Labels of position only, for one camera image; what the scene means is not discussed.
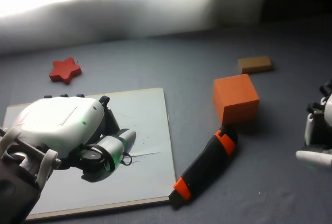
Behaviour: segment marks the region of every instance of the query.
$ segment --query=orange block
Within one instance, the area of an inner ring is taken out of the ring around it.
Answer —
[[[213,103],[224,124],[253,120],[259,97],[248,74],[214,80]]]

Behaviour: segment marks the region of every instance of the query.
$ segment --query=robotic hand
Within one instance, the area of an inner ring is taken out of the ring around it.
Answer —
[[[296,157],[306,163],[332,167],[332,81],[320,87],[320,103],[309,104],[305,146]]]
[[[82,179],[94,182],[120,163],[131,164],[136,133],[120,130],[108,102],[106,96],[97,101],[83,94],[46,95],[25,108],[7,132],[0,128],[0,223],[23,222],[53,170],[77,167]]]

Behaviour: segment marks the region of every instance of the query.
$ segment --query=gray tablecloth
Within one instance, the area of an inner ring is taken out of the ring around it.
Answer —
[[[191,205],[179,211],[151,206],[57,223],[330,223],[332,173],[311,170],[295,158],[304,143],[306,106],[320,100],[318,87],[332,77],[332,38],[326,29],[328,22],[316,19],[4,57],[0,117],[7,105],[45,94],[163,87],[179,177],[220,126],[212,104],[213,80],[238,74],[239,58],[268,55],[275,71],[251,75],[260,96],[257,120],[238,127],[237,157]],[[83,74],[68,86],[52,83],[51,62],[70,56]]]

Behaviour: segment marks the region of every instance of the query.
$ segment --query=white board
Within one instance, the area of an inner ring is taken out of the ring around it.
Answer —
[[[120,128],[136,130],[130,152],[133,163],[96,183],[81,179],[82,171],[54,171],[28,219],[67,215],[141,203],[166,201],[175,184],[168,117],[162,88],[87,96],[110,97]],[[28,104],[9,106],[4,127]]]

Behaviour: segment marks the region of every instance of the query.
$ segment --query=red star-shaped block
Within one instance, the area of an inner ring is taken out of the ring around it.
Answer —
[[[54,61],[54,69],[50,73],[51,81],[63,81],[66,84],[71,83],[75,76],[82,73],[80,66],[75,64],[74,58],[69,57],[64,61]]]

